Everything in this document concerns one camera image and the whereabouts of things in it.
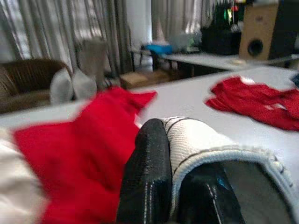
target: curtain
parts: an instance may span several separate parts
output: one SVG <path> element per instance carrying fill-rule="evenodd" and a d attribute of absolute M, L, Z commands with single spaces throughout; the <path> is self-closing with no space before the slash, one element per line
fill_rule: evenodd
<path fill-rule="evenodd" d="M 215 1 L 151 0 L 153 40 L 168 40 L 172 35 L 193 33 L 207 25 Z"/>
<path fill-rule="evenodd" d="M 126 0 L 0 0 L 15 59 L 53 58 L 77 67 L 76 43 L 103 38 L 113 74 L 131 70 Z"/>

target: red fabric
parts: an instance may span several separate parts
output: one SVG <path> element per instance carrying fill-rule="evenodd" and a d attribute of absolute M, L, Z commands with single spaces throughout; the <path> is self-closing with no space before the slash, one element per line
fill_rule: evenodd
<path fill-rule="evenodd" d="M 14 133 L 50 199 L 43 224 L 115 220 L 124 165 L 139 130 L 135 114 L 155 95 L 114 88 L 99 94 L 73 122 Z"/>
<path fill-rule="evenodd" d="M 265 84 L 245 84 L 239 77 L 229 78 L 212 89 L 216 95 L 206 105 L 235 112 L 268 125 L 299 131 L 299 91 L 279 91 Z"/>

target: brown sofa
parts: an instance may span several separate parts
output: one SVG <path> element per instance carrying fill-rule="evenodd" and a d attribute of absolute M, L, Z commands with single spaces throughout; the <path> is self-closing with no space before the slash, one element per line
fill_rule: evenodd
<path fill-rule="evenodd" d="M 54 74 L 70 68 L 61 61 L 28 59 L 0 65 L 0 113 L 50 104 L 50 83 Z"/>

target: white table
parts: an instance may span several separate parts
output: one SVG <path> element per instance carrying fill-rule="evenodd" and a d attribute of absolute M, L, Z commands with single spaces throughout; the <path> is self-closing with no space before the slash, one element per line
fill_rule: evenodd
<path fill-rule="evenodd" d="M 288 167 L 299 190 L 299 132 L 284 131 L 251 118 L 219 112 L 207 107 L 203 101 L 209 96 L 209 88 L 231 75 L 251 77 L 256 82 L 288 89 L 294 87 L 289 78 L 298 71 L 260 67 L 239 72 L 223 72 L 167 84 L 141 88 L 136 91 L 156 90 L 157 99 L 141 115 L 144 123 L 150 118 L 176 115 L 190 116 L 209 124 L 216 131 L 242 144 L 263 146 L 272 150 Z M 18 112 L 0 116 L 0 126 L 17 127 L 36 122 L 57 121 L 74 118 L 86 102 Z"/>
<path fill-rule="evenodd" d="M 267 60 L 267 61 L 246 60 L 245 63 L 242 64 L 234 63 L 236 59 L 240 59 L 238 55 L 220 56 L 220 55 L 213 55 L 205 52 L 200 54 L 194 54 L 194 55 L 183 55 L 183 54 L 162 55 L 162 58 L 169 61 L 189 63 L 192 65 L 202 65 L 202 66 L 217 68 L 222 70 L 239 71 L 239 70 L 261 67 L 264 65 L 285 63 L 293 60 L 298 60 L 299 55 L 291 55 L 288 57 L 282 57 L 282 58 Z"/>

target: wooden speaker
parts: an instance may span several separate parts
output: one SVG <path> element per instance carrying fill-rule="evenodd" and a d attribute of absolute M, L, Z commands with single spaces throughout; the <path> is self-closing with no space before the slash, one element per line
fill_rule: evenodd
<path fill-rule="evenodd" d="M 239 57 L 268 60 L 291 55 L 297 36 L 290 25 L 294 16 L 288 14 L 292 6 L 284 2 L 247 6 Z"/>

